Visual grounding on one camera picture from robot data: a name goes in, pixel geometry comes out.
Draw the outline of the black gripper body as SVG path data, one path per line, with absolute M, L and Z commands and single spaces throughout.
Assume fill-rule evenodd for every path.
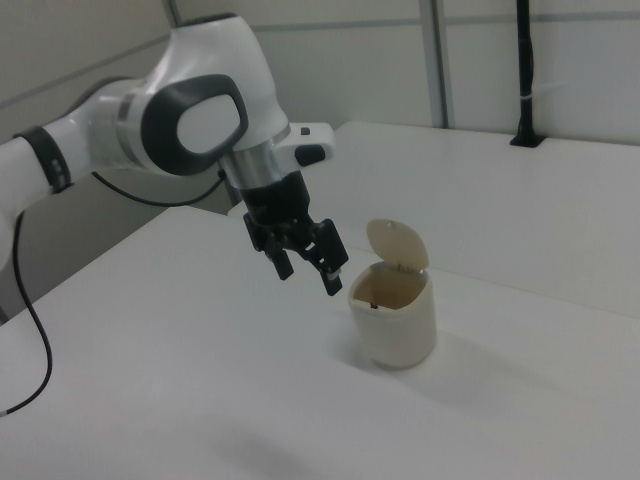
M 240 196 L 248 210 L 243 219 L 251 234 L 276 227 L 310 232 L 310 196 L 300 171 L 264 187 L 241 189 Z

